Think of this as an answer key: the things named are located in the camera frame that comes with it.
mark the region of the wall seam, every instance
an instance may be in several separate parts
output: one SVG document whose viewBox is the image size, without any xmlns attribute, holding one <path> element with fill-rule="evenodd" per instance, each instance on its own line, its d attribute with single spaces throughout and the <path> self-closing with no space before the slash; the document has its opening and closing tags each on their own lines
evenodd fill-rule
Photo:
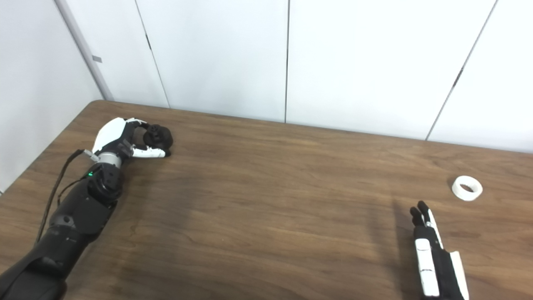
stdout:
<svg viewBox="0 0 533 300">
<path fill-rule="evenodd" d="M 463 66 L 459 70 L 459 73 L 457 74 L 457 78 L 455 78 L 455 81 L 454 81 L 453 85 L 451 86 L 451 89 L 448 92 L 448 95 L 446 96 L 446 99 L 442 103 L 442 106 L 440 107 L 439 113 L 437 114 L 437 116 L 435 118 L 435 121 L 433 121 L 433 124 L 431 125 L 431 128 L 430 128 L 429 132 L 427 133 L 427 136 L 426 136 L 425 140 L 429 140 L 429 138 L 431 136 L 431 133 L 433 132 L 433 129 L 435 128 L 435 126 L 436 126 L 436 124 L 437 124 L 437 122 L 438 122 L 438 120 L 439 120 L 439 118 L 440 118 L 440 116 L 442 114 L 442 111 L 444 110 L 444 107 L 446 106 L 446 103 L 448 103 L 448 99 L 450 98 L 451 94 L 453 93 L 453 91 L 455 89 L 455 86 L 457 85 L 457 83 L 459 81 L 459 77 L 462 75 L 463 70 L 465 69 L 466 64 L 468 63 L 468 60 L 470 59 L 470 56 L 472 55 L 472 52 L 474 51 L 474 48 L 477 45 L 477 43 L 479 41 L 479 38 L 481 37 L 481 34 L 483 34 L 483 30 L 485 29 L 485 26 L 487 25 L 487 23 L 488 23 L 488 21 L 490 19 L 490 16 L 492 15 L 492 12 L 494 11 L 494 8 L 496 7 L 496 4 L 498 4 L 498 1 L 499 0 L 495 0 L 494 1 L 494 5 L 492 5 L 492 8 L 490 9 L 490 12 L 487 15 L 487 18 L 485 19 L 485 22 L 483 23 L 483 26 L 481 26 L 481 30 L 479 30 L 479 34 L 476 37 L 476 39 L 474 41 L 474 44 L 472 44 L 472 47 L 470 48 L 470 52 L 468 53 L 468 56 L 466 56 L 465 62 L 463 63 Z"/>
</svg>

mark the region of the black fingertip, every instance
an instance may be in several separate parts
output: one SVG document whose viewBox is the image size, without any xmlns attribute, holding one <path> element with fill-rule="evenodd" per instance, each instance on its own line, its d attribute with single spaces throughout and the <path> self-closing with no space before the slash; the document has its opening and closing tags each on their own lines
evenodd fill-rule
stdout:
<svg viewBox="0 0 533 300">
<path fill-rule="evenodd" d="M 425 213 L 426 211 L 429 210 L 429 207 L 427 206 L 426 202 L 424 202 L 424 201 L 419 201 L 417 206 L 418 206 L 418 209 L 422 213 Z"/>
<path fill-rule="evenodd" d="M 420 212 L 418 211 L 418 209 L 416 207 L 411 207 L 411 209 L 409 210 L 409 212 L 411 213 L 411 215 L 413 217 L 415 216 L 421 216 Z"/>
<path fill-rule="evenodd" d="M 411 207 L 410 211 L 411 215 L 413 216 L 413 219 L 411 220 L 413 222 L 413 225 L 415 226 L 425 226 L 424 220 L 422 219 L 422 213 L 416 209 L 416 207 Z"/>
</svg>

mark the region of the white wall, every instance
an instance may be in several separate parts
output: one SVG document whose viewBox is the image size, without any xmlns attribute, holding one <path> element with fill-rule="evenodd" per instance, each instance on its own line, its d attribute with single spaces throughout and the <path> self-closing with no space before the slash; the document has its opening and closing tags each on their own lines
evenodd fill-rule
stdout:
<svg viewBox="0 0 533 300">
<path fill-rule="evenodd" d="M 292 0 L 287 122 L 425 139 L 494 0 Z"/>
<path fill-rule="evenodd" d="M 138 0 L 172 108 L 283 122 L 287 0 Z"/>
<path fill-rule="evenodd" d="M 108 100 L 168 107 L 134 0 L 57 0 Z"/>
<path fill-rule="evenodd" d="M 532 12 L 498 1 L 429 140 L 533 153 Z"/>
<path fill-rule="evenodd" d="M 0 4 L 0 190 L 102 96 L 52 0 Z"/>
</svg>

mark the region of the black cable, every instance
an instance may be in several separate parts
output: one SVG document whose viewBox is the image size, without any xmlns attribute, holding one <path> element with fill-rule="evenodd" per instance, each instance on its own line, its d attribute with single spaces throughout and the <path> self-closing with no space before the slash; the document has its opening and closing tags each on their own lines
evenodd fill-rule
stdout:
<svg viewBox="0 0 533 300">
<path fill-rule="evenodd" d="M 61 195 L 63 195 L 63 193 L 71 186 L 75 185 L 76 183 L 79 183 L 80 181 L 82 181 L 83 179 L 87 178 L 87 176 L 84 176 L 76 181 L 73 181 L 71 183 L 69 183 L 58 195 L 58 207 L 59 205 L 61 204 Z"/>
<path fill-rule="evenodd" d="M 44 225 L 46 225 L 46 220 L 48 219 L 48 213 L 50 212 L 50 206 L 52 206 L 52 201 L 54 200 L 54 194 L 58 190 L 59 184 L 61 183 L 61 179 L 63 178 L 63 175 L 65 174 L 65 171 L 67 170 L 68 165 L 80 154 L 83 153 L 82 149 L 78 149 L 74 151 L 68 158 L 65 164 L 63 165 L 63 168 L 61 169 L 61 172 L 59 172 L 58 180 L 55 182 L 54 187 L 52 188 L 52 192 L 50 193 L 50 197 L 48 198 L 48 202 L 46 203 L 46 208 L 44 210 L 43 219 L 41 220 L 41 226 L 39 227 L 39 231 L 37 232 L 37 239 L 35 240 L 35 244 L 39 243 L 39 240 L 41 239 L 41 236 L 43 235 Z"/>
</svg>

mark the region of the black object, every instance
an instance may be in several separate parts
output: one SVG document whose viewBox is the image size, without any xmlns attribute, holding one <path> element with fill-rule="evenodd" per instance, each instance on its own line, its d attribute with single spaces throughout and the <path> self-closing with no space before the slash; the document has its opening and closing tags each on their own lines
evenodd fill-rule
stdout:
<svg viewBox="0 0 533 300">
<path fill-rule="evenodd" d="M 161 148 L 165 152 L 174 143 L 170 130 L 157 124 L 148 126 L 142 139 L 147 146 Z"/>
<path fill-rule="evenodd" d="M 122 193 L 120 169 L 95 164 L 65 197 L 33 249 L 0 275 L 0 299 L 61 299 L 65 279 L 102 232 Z"/>
</svg>

